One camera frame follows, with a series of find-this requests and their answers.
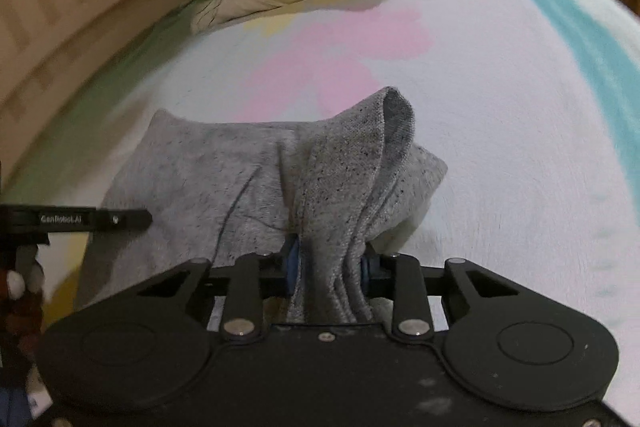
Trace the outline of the grey speckled pants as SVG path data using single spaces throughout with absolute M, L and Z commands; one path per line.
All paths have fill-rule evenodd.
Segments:
M 367 322 L 367 243 L 424 211 L 446 162 L 414 141 L 410 103 L 385 88 L 314 122 L 203 124 L 161 110 L 104 197 L 145 208 L 143 232 L 96 233 L 79 272 L 83 308 L 194 258 L 233 265 L 300 242 L 290 322 Z

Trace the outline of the pastel patterned bed sheet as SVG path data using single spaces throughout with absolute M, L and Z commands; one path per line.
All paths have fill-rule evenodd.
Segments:
M 308 0 L 199 35 L 159 22 L 82 89 L 8 202 L 96 206 L 166 110 L 207 124 L 330 118 L 384 88 L 446 162 L 382 237 L 463 257 L 602 321 L 608 402 L 639 419 L 639 22 L 615 0 Z

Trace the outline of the blue jeans leg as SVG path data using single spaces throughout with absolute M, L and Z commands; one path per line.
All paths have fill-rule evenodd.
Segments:
M 32 422 L 28 395 L 23 388 L 0 389 L 0 427 L 26 427 Z

